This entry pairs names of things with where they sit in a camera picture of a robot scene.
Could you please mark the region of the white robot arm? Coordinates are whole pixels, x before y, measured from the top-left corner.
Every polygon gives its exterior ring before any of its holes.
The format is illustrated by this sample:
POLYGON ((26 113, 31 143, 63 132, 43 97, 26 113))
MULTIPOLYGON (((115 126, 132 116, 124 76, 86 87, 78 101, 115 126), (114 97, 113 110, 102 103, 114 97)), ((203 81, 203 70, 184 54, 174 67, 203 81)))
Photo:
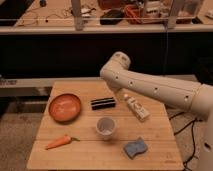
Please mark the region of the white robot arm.
POLYGON ((115 52, 101 68, 100 77, 118 92, 125 88, 206 120, 196 171, 213 169, 213 86, 169 77, 129 71, 130 58, 115 52))

